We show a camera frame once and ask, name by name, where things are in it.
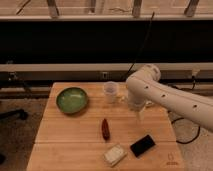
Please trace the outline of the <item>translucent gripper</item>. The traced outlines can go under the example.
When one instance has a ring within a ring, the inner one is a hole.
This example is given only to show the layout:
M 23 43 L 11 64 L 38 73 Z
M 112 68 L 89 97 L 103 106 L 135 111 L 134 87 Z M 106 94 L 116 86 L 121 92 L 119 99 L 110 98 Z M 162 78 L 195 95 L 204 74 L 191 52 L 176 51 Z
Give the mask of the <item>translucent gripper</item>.
M 145 119 L 145 113 L 146 113 L 146 110 L 143 109 L 146 104 L 146 100 L 142 97 L 129 93 L 127 95 L 127 103 L 131 110 L 139 111 L 137 115 L 138 120 L 140 122 L 143 121 Z

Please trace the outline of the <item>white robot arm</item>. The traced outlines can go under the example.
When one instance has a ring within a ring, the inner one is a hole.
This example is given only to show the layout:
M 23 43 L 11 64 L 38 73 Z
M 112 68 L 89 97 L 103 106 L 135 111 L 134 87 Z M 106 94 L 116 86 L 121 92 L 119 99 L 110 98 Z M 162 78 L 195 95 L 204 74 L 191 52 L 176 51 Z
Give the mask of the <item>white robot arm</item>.
M 146 64 L 126 79 L 133 103 L 150 100 L 213 132 L 213 99 L 178 90 L 159 83 L 161 72 Z

